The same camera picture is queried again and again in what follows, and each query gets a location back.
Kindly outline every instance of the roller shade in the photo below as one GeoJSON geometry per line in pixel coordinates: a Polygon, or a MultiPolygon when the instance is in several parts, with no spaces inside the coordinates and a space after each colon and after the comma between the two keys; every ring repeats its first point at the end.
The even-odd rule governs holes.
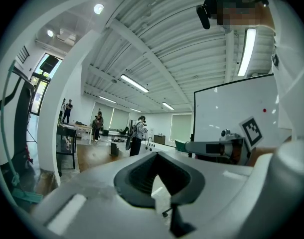
{"type": "Polygon", "coordinates": [[[170,140],[190,141],[192,115],[172,115],[170,140]]]}
{"type": "Polygon", "coordinates": [[[128,124],[129,113],[123,110],[114,109],[110,129],[124,130],[128,124]]]}
{"type": "Polygon", "coordinates": [[[95,116],[97,116],[99,109],[102,112],[102,117],[104,120],[103,128],[105,130],[109,130],[113,107],[103,105],[101,103],[96,102],[94,105],[93,111],[92,111],[92,115],[91,115],[91,123],[95,119],[95,116]]]}

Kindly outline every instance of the black pants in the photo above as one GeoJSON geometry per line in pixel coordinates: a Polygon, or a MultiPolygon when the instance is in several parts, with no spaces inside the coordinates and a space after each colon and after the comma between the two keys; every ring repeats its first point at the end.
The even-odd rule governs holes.
{"type": "Polygon", "coordinates": [[[130,157],[138,155],[138,153],[140,152],[140,147],[141,147],[141,139],[133,137],[131,150],[130,150],[130,157]]]}
{"type": "Polygon", "coordinates": [[[70,117],[70,113],[66,113],[64,112],[64,116],[63,116],[63,120],[62,122],[64,122],[65,118],[67,117],[67,124],[69,124],[69,117],[70,117]]]}
{"type": "Polygon", "coordinates": [[[98,138],[99,138],[99,133],[100,133],[100,129],[97,128],[97,129],[94,131],[94,139],[95,139],[95,140],[98,140],[98,138]]]}

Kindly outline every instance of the wooden floor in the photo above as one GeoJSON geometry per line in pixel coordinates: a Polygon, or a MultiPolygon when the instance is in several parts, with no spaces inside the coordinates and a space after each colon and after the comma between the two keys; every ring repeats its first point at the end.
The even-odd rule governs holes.
{"type": "Polygon", "coordinates": [[[97,146],[97,145],[77,145],[78,163],[80,172],[89,168],[107,164],[122,158],[126,155],[119,150],[118,157],[112,157],[111,146],[97,146]]]}

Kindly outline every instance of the person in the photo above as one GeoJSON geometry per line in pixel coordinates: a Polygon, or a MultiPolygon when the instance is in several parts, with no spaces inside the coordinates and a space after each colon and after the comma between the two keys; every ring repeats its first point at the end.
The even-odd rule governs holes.
{"type": "Polygon", "coordinates": [[[61,104],[60,113],[59,113],[59,121],[61,121],[62,115],[66,111],[66,105],[65,105],[66,99],[64,98],[61,104]]]}
{"type": "Polygon", "coordinates": [[[65,118],[67,117],[67,124],[69,124],[69,118],[70,118],[70,112],[73,108],[73,105],[71,104],[71,99],[69,99],[69,103],[66,105],[66,110],[64,111],[64,116],[62,122],[64,123],[65,118]]]}
{"type": "Polygon", "coordinates": [[[141,141],[142,141],[142,133],[146,133],[148,130],[144,127],[146,126],[146,117],[141,116],[138,118],[134,125],[133,135],[132,135],[132,145],[130,151],[130,157],[139,154],[141,141]]]}
{"type": "Polygon", "coordinates": [[[94,141],[98,141],[100,129],[103,126],[103,117],[102,112],[98,112],[98,116],[96,116],[96,119],[92,123],[92,128],[94,130],[94,141]]]}
{"type": "MultiPolygon", "coordinates": [[[[226,8],[217,4],[216,0],[208,0],[208,5],[216,10],[212,19],[216,19],[217,24],[224,28],[234,30],[238,29],[238,25],[260,25],[275,33],[271,59],[279,94],[278,127],[292,130],[292,136],[286,141],[304,138],[304,24],[285,1],[268,2],[268,6],[262,2],[253,6],[243,0],[243,5],[248,4],[247,13],[237,13],[236,8],[226,8]]],[[[254,166],[261,155],[275,153],[276,149],[277,147],[255,148],[248,165],[254,166]]]]}

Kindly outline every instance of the standing person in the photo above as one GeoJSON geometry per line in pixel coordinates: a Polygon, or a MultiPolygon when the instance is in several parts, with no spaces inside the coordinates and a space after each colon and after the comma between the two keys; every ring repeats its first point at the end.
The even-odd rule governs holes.
{"type": "Polygon", "coordinates": [[[70,117],[70,112],[73,108],[73,105],[71,104],[71,99],[69,99],[69,103],[66,105],[66,110],[64,111],[64,116],[62,122],[64,123],[64,119],[67,117],[67,124],[69,124],[69,117],[70,117]]]}
{"type": "Polygon", "coordinates": [[[59,113],[59,121],[61,121],[62,115],[66,111],[66,105],[65,105],[66,99],[64,98],[61,104],[60,113],[59,113]]]}
{"type": "Polygon", "coordinates": [[[96,123],[94,124],[94,141],[98,141],[100,129],[103,125],[102,112],[98,112],[98,117],[96,118],[96,123]]]}
{"type": "Polygon", "coordinates": [[[148,131],[146,128],[143,127],[146,125],[145,123],[146,117],[141,116],[140,118],[138,118],[138,121],[136,121],[134,125],[130,157],[139,154],[142,141],[142,133],[146,133],[148,131]]]}

